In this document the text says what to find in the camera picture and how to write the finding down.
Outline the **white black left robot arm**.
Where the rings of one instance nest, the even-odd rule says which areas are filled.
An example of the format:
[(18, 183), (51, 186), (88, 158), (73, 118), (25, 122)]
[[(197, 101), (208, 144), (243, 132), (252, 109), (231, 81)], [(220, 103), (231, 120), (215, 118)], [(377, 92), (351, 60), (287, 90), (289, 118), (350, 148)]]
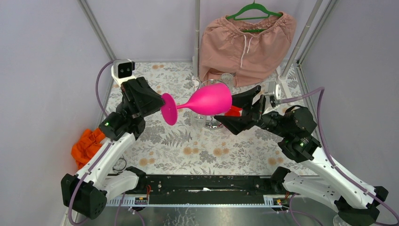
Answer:
[(86, 219), (95, 219), (109, 200), (129, 190), (136, 194), (145, 190), (144, 172), (134, 167), (126, 168), (110, 180), (106, 177), (117, 160), (143, 133), (144, 118), (158, 112), (165, 102), (144, 77), (129, 79), (120, 88), (122, 102), (99, 125), (100, 131), (105, 134), (99, 151), (74, 175), (65, 174), (61, 180), (63, 203), (68, 208), (67, 216), (73, 226), (86, 222), (74, 222), (74, 211)]

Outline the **pink wine glass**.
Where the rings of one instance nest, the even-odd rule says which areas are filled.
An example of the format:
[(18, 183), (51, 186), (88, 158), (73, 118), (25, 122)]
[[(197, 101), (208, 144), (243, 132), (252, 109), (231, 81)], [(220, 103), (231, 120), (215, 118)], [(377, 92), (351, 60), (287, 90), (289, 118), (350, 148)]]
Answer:
[(224, 83), (216, 83), (199, 88), (182, 105), (177, 105), (175, 99), (169, 93), (162, 94), (161, 98), (165, 104), (160, 111), (163, 119), (170, 126), (176, 124), (178, 110), (180, 109), (188, 108), (197, 114), (212, 116), (225, 113), (232, 106), (231, 91)]

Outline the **chrome wine glass rack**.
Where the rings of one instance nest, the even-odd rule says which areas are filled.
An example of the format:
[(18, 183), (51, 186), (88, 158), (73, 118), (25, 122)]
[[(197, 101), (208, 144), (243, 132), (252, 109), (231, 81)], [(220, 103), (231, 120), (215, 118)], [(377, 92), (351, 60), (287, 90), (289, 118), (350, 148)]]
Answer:
[[(213, 84), (218, 84), (218, 83), (228, 86), (225, 82), (223, 82), (221, 80), (209, 79), (209, 80), (202, 82), (197, 87), (197, 89), (200, 89), (205, 86), (213, 85)], [(221, 127), (223, 127), (222, 123), (220, 123), (219, 121), (214, 119), (214, 115), (211, 115), (211, 116), (198, 115), (197, 118), (201, 121), (202, 125), (204, 125), (204, 128), (206, 128), (206, 129), (215, 130), (215, 129), (220, 129)]]

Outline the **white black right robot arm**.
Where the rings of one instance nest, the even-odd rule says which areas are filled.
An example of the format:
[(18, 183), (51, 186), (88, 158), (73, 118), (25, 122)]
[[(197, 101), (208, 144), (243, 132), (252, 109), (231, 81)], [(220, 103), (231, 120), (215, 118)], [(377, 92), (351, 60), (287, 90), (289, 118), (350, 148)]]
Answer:
[(287, 191), (311, 198), (335, 211), (352, 226), (377, 224), (378, 206), (384, 205), (388, 191), (362, 181), (332, 157), (325, 138), (316, 139), (312, 135), (315, 129), (321, 129), (321, 123), (307, 107), (294, 105), (284, 114), (267, 112), (265, 96), (253, 101), (259, 91), (260, 87), (256, 86), (243, 93), (229, 94), (224, 103), (240, 108), (242, 115), (218, 115), (216, 119), (235, 135), (257, 126), (281, 137), (278, 145), (283, 154), (324, 180), (323, 184), (309, 181), (287, 168), (278, 167), (270, 180), (271, 190), (276, 194)]

